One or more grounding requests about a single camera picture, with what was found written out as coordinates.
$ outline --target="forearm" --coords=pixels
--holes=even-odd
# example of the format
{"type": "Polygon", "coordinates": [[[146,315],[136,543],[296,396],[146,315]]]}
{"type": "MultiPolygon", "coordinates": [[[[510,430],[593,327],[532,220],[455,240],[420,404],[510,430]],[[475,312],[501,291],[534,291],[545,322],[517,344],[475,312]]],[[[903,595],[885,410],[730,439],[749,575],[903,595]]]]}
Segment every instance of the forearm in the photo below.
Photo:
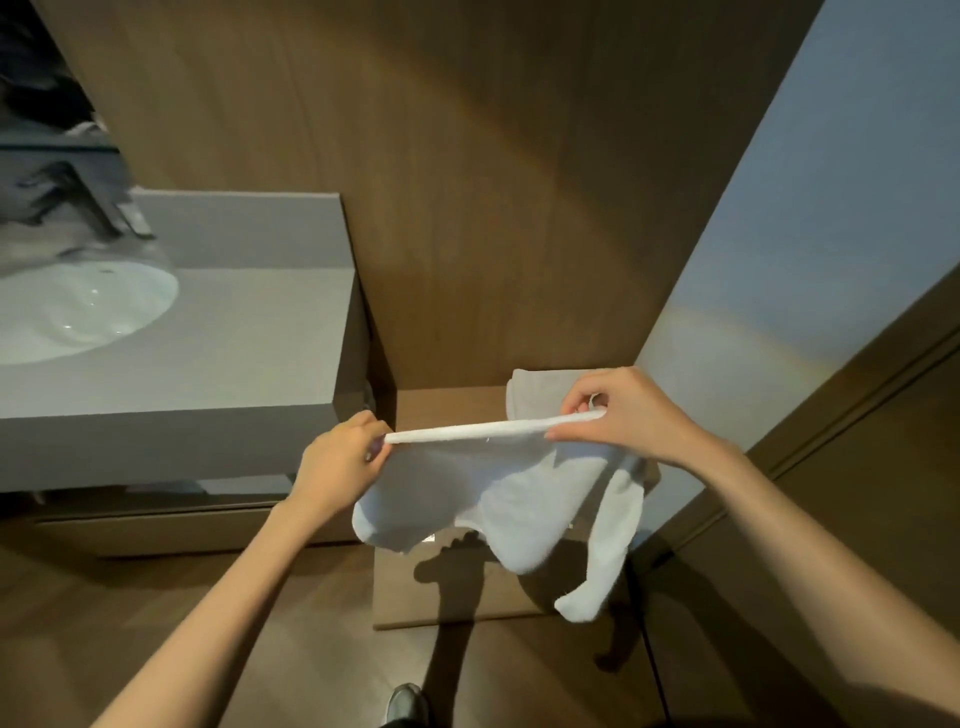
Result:
{"type": "Polygon", "coordinates": [[[186,728],[219,720],[252,630],[315,525],[287,502],[98,718],[96,728],[186,728]]]}
{"type": "Polygon", "coordinates": [[[845,678],[960,716],[960,645],[950,633],[827,533],[742,453],[711,441],[691,470],[723,499],[845,678]]]}

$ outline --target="faucet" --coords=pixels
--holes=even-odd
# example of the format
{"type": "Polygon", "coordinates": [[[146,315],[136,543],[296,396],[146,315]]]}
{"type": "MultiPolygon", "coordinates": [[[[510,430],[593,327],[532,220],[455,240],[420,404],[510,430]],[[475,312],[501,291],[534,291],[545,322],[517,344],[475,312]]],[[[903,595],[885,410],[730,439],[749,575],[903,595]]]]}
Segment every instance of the faucet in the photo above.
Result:
{"type": "Polygon", "coordinates": [[[32,188],[51,184],[51,188],[30,203],[27,216],[19,222],[37,226],[43,218],[63,203],[72,205],[93,230],[98,240],[109,242],[122,234],[97,202],[77,169],[68,161],[55,161],[36,170],[17,183],[18,187],[32,188]]]}

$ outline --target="shoe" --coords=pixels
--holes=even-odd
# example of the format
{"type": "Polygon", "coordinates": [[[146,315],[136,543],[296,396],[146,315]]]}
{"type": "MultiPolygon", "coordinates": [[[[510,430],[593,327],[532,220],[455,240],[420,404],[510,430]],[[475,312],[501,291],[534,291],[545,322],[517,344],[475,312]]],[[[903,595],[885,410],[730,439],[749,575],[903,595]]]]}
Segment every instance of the shoe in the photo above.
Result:
{"type": "Polygon", "coordinates": [[[394,690],[383,716],[384,723],[392,720],[412,720],[423,726],[430,725],[430,708],[419,687],[406,683],[394,690]]]}

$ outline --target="hand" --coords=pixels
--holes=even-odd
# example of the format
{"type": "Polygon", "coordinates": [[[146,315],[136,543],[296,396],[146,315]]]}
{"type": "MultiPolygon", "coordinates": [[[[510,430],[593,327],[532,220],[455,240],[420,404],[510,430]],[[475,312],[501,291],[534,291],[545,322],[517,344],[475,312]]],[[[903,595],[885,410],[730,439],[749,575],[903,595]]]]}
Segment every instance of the hand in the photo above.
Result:
{"type": "Polygon", "coordinates": [[[325,432],[303,452],[297,482],[285,502],[315,523],[314,530],[320,528],[373,485],[390,457],[391,446],[383,444],[390,431],[364,410],[325,432]]]}
{"type": "Polygon", "coordinates": [[[564,398],[561,414],[586,412],[591,397],[595,404],[607,407],[606,415],[590,422],[552,427],[547,439],[619,445],[682,468],[691,467],[704,446],[715,440],[637,367],[581,376],[564,398]]]}

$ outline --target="white sink basin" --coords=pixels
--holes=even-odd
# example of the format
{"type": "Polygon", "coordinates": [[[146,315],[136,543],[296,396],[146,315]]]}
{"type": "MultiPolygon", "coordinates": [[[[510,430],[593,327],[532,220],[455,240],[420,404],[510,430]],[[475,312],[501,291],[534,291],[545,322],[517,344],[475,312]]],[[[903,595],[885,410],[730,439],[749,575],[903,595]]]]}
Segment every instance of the white sink basin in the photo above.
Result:
{"type": "Polygon", "coordinates": [[[81,260],[0,278],[0,365],[87,352],[158,319],[177,277],[130,260],[81,260]]]}

